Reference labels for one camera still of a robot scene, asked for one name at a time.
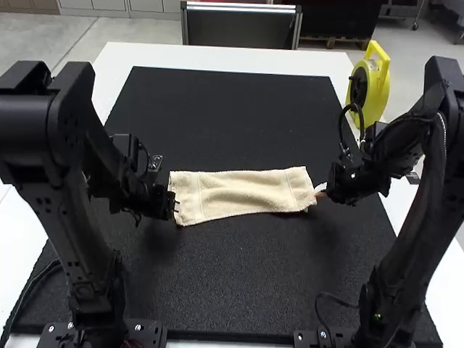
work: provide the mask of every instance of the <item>black cable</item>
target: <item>black cable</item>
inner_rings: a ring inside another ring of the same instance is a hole
[[[345,117],[345,114],[348,111],[355,111],[360,118],[360,142],[364,139],[365,137],[365,127],[364,127],[364,114],[363,114],[363,109],[356,103],[351,103],[348,105],[345,105],[345,107],[341,110],[340,115],[339,115],[339,138],[340,138],[340,147],[345,156],[349,159],[349,146],[346,143],[344,137],[343,137],[343,130],[341,126],[343,125],[343,119]]]
[[[15,324],[16,317],[21,312],[25,302],[28,300],[29,295],[37,287],[37,284],[41,282],[42,279],[45,279],[47,276],[51,275],[55,270],[61,269],[61,263],[58,259],[51,261],[38,275],[36,275],[30,283],[25,287],[24,292],[20,296],[20,299],[17,302],[15,308],[13,308],[12,313],[10,314],[7,322],[5,323],[3,334],[0,338],[0,348],[4,348],[7,345],[9,335],[11,334],[13,325]]]
[[[316,296],[316,299],[314,301],[314,309],[316,311],[316,315],[317,315],[318,320],[319,320],[320,324],[322,325],[322,327],[324,327],[324,329],[327,331],[328,339],[330,340],[330,343],[332,343],[331,329],[328,327],[327,322],[322,318],[322,315],[320,315],[320,313],[319,313],[318,304],[319,304],[319,299],[321,299],[321,298],[330,299],[332,302],[335,302],[338,305],[341,305],[343,307],[352,308],[352,309],[355,309],[355,310],[359,308],[359,305],[346,302],[343,299],[340,299],[337,296],[335,296],[333,294],[330,294],[328,292],[321,292]]]
[[[138,148],[141,150],[144,150],[145,155],[146,155],[146,168],[145,168],[145,171],[139,176],[139,178],[144,178],[146,174],[148,173],[148,168],[150,166],[150,154],[148,153],[148,150],[146,149],[145,145],[143,145],[140,142],[138,143]]]

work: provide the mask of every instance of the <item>floor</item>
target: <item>floor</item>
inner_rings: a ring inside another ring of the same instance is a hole
[[[453,45],[454,33],[443,20],[380,21],[373,37],[391,57],[391,89],[384,117],[401,115],[423,93],[423,69],[432,55],[455,58],[464,68],[464,47]],[[181,44],[176,21],[68,17],[39,14],[0,14],[0,74],[19,59],[43,60],[57,73],[71,60],[93,62],[108,41]],[[325,49],[322,43],[301,43],[300,49]],[[363,52],[352,44],[337,44],[353,63]],[[464,228],[457,235],[464,247]]]

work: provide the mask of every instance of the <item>yellow cable reel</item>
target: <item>yellow cable reel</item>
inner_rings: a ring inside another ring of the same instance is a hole
[[[377,60],[371,58],[372,53],[376,54]],[[390,57],[377,41],[371,40],[364,59],[355,65],[349,77],[346,103],[356,103],[361,107],[365,127],[380,120],[384,113],[390,92],[389,66]],[[359,128],[360,118],[357,112],[349,113]]]

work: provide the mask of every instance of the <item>towel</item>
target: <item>towel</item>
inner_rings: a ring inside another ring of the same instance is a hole
[[[300,212],[317,204],[305,167],[283,170],[171,172],[178,225],[257,212]]]

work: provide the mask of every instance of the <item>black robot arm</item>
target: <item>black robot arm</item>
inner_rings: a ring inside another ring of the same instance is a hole
[[[406,220],[388,254],[360,294],[355,347],[411,347],[428,284],[464,220],[464,78],[453,59],[426,64],[424,95],[388,125],[361,139],[361,163],[342,154],[329,174],[327,195],[354,204],[388,195],[391,178],[408,174],[422,154],[423,174]]]
[[[131,135],[109,137],[91,101],[89,63],[55,79],[43,62],[18,62],[0,78],[0,177],[34,209],[65,269],[74,326],[92,347],[120,347],[125,294],[120,258],[99,230],[91,197],[110,212],[168,220],[174,193],[156,183],[161,156]],[[138,174],[139,153],[146,170]]]

